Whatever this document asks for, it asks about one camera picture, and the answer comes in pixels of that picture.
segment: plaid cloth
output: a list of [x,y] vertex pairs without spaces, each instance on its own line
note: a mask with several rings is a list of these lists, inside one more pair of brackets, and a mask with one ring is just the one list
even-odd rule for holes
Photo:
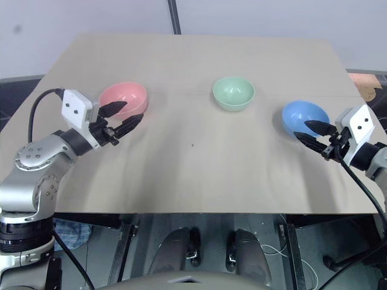
[[[85,244],[91,236],[91,225],[80,222],[69,222],[63,219],[54,219],[55,231],[65,245],[73,250]],[[62,247],[55,241],[54,250],[60,251]]]

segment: table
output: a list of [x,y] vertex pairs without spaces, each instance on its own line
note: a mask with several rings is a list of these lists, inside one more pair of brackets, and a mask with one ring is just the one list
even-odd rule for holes
[[[220,109],[212,85],[240,76],[256,87],[242,112]],[[27,140],[44,90],[98,99],[117,82],[141,83],[150,105],[116,146],[82,156],[59,190],[57,211],[79,213],[370,213],[340,165],[286,136],[282,107],[309,100],[333,121],[363,103],[325,40],[153,34],[84,34],[64,52],[0,134],[0,180]],[[39,105],[34,140],[67,129],[57,97]],[[372,113],[372,141],[387,137]],[[357,171],[383,202],[379,188]]]

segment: blue bowl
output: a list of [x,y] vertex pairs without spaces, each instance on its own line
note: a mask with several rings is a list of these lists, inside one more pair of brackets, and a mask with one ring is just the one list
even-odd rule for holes
[[308,101],[293,101],[282,109],[282,127],[290,136],[293,132],[307,133],[311,136],[319,136],[305,125],[305,121],[317,120],[329,123],[327,113],[318,105]]

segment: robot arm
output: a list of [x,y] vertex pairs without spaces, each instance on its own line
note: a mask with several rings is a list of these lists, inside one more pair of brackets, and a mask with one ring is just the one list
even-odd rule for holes
[[295,132],[298,140],[326,160],[337,162],[339,157],[336,156],[334,148],[338,146],[344,163],[365,171],[365,175],[380,187],[387,201],[387,147],[382,143],[368,142],[375,126],[367,105],[345,110],[336,119],[336,126],[314,120],[306,121],[305,124],[319,135],[331,136],[331,144],[325,145],[315,137]]
[[60,181],[79,156],[108,143],[117,145],[139,124],[142,114],[117,128],[107,126],[105,118],[125,105],[125,101],[117,101],[99,108],[80,92],[66,89],[62,116],[71,129],[59,130],[17,152],[13,170],[0,185],[0,289],[11,284],[15,273],[22,285],[41,287],[24,279],[30,268],[21,270],[36,264],[36,269],[44,272],[42,265],[53,262],[53,215]]

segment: white wall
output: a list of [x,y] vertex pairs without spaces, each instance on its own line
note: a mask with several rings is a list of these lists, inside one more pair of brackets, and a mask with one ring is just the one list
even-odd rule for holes
[[0,79],[45,74],[98,31],[173,33],[166,0],[0,0]]
[[183,34],[329,39],[345,68],[387,71],[387,0],[177,0]]

